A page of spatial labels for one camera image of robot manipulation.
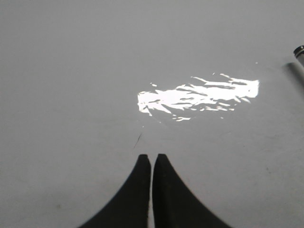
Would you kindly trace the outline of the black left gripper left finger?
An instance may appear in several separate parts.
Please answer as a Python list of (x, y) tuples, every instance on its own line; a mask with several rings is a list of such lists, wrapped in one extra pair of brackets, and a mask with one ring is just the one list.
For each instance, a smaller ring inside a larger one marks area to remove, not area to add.
[(146, 228), (150, 200), (151, 164), (148, 155), (136, 164), (114, 197), (82, 228)]

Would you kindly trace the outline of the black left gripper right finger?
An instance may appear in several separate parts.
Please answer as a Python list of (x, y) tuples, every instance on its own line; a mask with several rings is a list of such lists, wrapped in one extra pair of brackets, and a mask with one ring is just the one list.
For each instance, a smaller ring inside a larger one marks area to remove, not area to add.
[(156, 228), (228, 228), (184, 184), (167, 155), (157, 156), (152, 180)]

